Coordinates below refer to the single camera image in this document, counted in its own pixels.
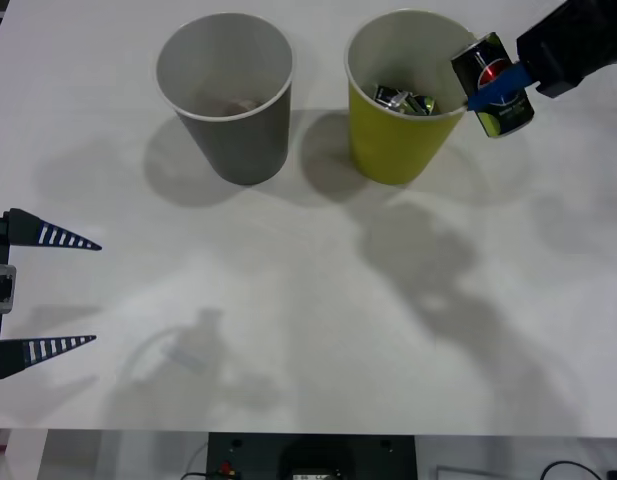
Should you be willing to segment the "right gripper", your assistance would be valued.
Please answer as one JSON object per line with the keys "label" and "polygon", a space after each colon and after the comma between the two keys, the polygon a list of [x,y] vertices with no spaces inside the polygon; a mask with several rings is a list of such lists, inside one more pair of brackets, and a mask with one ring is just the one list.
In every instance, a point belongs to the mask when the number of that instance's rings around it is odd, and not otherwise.
{"label": "right gripper", "polygon": [[617,1],[565,1],[521,35],[516,45],[521,63],[469,95],[468,111],[482,111],[534,81],[540,94],[556,98],[592,73],[617,64]]}

